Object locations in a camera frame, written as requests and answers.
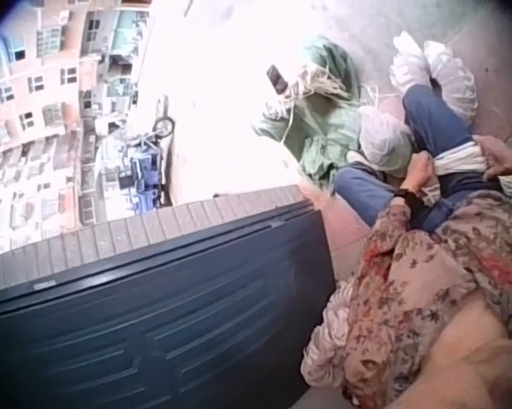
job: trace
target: white cloth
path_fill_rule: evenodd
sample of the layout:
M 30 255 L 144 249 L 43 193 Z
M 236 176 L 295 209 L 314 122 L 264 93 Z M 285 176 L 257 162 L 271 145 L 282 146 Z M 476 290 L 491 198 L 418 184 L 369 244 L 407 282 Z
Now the white cloth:
M 475 142 L 465 143 L 434 158 L 434 168 L 437 176 L 459 172 L 484 172 L 486 167 L 485 155 Z M 512 177 L 500 176 L 498 179 L 503 192 L 512 198 Z M 436 184 L 426 187 L 423 189 L 423 193 L 424 203 L 432 205 L 440 198 L 440 186 Z

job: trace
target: dark blue panel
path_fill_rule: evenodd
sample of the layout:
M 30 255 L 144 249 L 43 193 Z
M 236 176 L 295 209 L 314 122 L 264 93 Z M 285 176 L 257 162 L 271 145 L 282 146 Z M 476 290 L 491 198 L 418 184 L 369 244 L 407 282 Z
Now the dark blue panel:
M 183 256 L 131 251 L 108 259 L 117 279 L 1 302 L 2 406 L 289 407 L 334 289 L 320 213 L 290 217 L 192 236 Z

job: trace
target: blue vehicle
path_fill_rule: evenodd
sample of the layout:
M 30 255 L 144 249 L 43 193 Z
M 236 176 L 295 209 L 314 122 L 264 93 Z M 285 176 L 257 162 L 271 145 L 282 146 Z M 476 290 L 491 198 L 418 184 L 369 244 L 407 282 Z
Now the blue vehicle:
M 161 117 L 155 121 L 152 132 L 135 137 L 127 135 L 122 127 L 99 147 L 97 174 L 107 176 L 102 180 L 115 183 L 105 186 L 105 196 L 123 197 L 128 204 L 126 210 L 132 215 L 171 205 L 164 178 L 166 153 L 160 142 L 172 135 L 174 126 L 171 118 Z

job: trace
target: green cloth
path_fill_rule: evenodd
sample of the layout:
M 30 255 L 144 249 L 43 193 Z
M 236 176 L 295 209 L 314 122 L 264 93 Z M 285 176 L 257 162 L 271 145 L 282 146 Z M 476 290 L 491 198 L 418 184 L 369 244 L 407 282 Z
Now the green cloth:
M 356 108 L 360 98 L 358 79 L 347 52 L 326 37 L 305 44 L 302 52 L 341 80 L 351 96 L 348 101 L 320 94 L 301 99 L 293 108 L 291 128 L 285 138 L 285 145 L 305 175 L 319 187 L 328 188 L 337 171 L 347 164 L 347 152 L 358 147 L 361 123 Z M 282 141 L 288 124 L 288 118 L 264 118 L 253 129 L 258 135 Z

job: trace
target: white fabric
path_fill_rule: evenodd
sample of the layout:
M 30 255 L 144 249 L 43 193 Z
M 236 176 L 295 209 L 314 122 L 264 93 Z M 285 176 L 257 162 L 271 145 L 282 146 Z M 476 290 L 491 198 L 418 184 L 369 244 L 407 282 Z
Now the white fabric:
M 424 43 L 424 56 L 432 77 L 441 86 L 443 101 L 466 124 L 471 125 L 478 106 L 474 75 L 442 43 Z
M 405 176 L 412 155 L 411 130 L 389 113 L 360 107 L 360 147 L 371 166 L 397 177 Z
M 468 142 L 434 158 L 434 167 L 437 176 L 458 172 L 484 172 L 486 159 L 479 145 Z
M 344 346 L 351 296 L 352 281 L 339 281 L 322 314 L 322 325 L 314 328 L 304 350 L 301 374 L 311 386 L 336 388 L 344 381 Z
M 437 176 L 458 172 L 485 172 L 486 167 L 485 155 L 475 142 L 465 143 L 434 158 L 434 168 Z M 503 192 L 512 198 L 512 177 L 500 176 L 498 179 Z M 432 205 L 440 198 L 440 186 L 436 184 L 426 187 L 423 189 L 423 193 L 424 203 Z
M 402 32 L 394 38 L 394 46 L 398 54 L 390 67 L 392 85 L 402 95 L 415 84 L 431 86 L 428 61 L 415 40 L 408 33 Z

